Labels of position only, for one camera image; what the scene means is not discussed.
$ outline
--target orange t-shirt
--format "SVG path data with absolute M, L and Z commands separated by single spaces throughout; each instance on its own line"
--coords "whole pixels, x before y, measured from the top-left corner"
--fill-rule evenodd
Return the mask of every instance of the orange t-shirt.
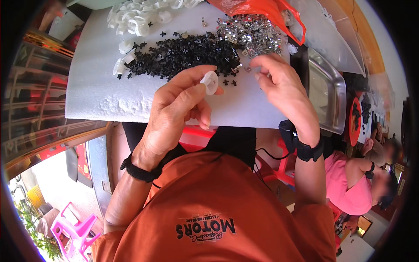
M 293 213 L 241 160 L 198 152 L 165 165 L 162 188 L 128 226 L 92 245 L 96 261 L 335 261 L 332 210 Z

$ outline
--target yellow object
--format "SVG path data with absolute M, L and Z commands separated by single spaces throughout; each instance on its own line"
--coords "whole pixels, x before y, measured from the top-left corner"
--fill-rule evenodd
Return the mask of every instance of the yellow object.
M 46 204 L 38 185 L 32 187 L 32 189 L 26 193 L 26 196 L 35 209 L 38 209 L 41 205 Z

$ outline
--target black wristband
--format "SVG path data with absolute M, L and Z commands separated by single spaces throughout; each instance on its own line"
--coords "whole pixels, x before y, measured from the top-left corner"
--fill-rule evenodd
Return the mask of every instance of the black wristband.
M 132 164 L 131 157 L 132 153 L 129 154 L 129 156 L 122 162 L 120 170 L 125 169 L 127 173 L 130 174 L 132 177 L 146 181 L 147 183 L 150 183 L 154 179 L 159 178 L 163 169 L 160 165 L 158 165 L 155 169 L 149 172 Z
M 309 145 L 302 143 L 299 139 L 297 139 L 296 144 L 297 156 L 299 159 L 305 162 L 308 162 L 310 159 L 313 159 L 313 161 L 316 162 L 317 159 L 323 155 L 324 141 L 322 136 L 320 136 L 320 140 L 314 148 L 311 148 Z
M 368 179 L 371 179 L 373 177 L 374 174 L 372 172 L 374 171 L 374 168 L 375 168 L 375 164 L 374 164 L 374 162 L 372 162 L 371 169 L 368 170 L 367 172 L 365 172 L 365 176 Z

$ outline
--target red plastic bag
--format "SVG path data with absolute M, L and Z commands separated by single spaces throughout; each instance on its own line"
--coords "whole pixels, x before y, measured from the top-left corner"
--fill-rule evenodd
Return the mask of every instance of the red plastic bag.
M 285 0 L 208 0 L 208 2 L 229 16 L 238 14 L 265 15 L 273 24 L 279 26 L 282 31 L 294 39 L 297 44 L 304 44 L 306 29 L 300 20 L 300 13 L 298 13 L 297 10 L 295 10 Z M 295 19 L 303 28 L 303 36 L 301 37 L 301 41 L 298 40 L 285 25 L 281 11 L 286 9 L 288 9 L 293 14 Z

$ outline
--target red plate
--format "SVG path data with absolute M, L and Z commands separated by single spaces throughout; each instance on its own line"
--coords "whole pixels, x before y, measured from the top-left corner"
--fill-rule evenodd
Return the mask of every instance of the red plate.
M 352 126 L 355 125 L 355 122 L 352 120 L 352 110 L 354 108 L 354 104 L 357 104 L 357 109 L 359 110 L 359 112 L 361 113 L 361 105 L 360 105 L 360 100 L 355 97 L 354 101 L 352 102 L 352 106 L 351 106 L 351 110 L 349 111 L 349 139 L 351 140 L 351 146 L 355 146 L 358 142 L 358 137 L 360 136 L 360 132 L 361 132 L 361 118 L 358 118 L 358 130 L 352 132 Z

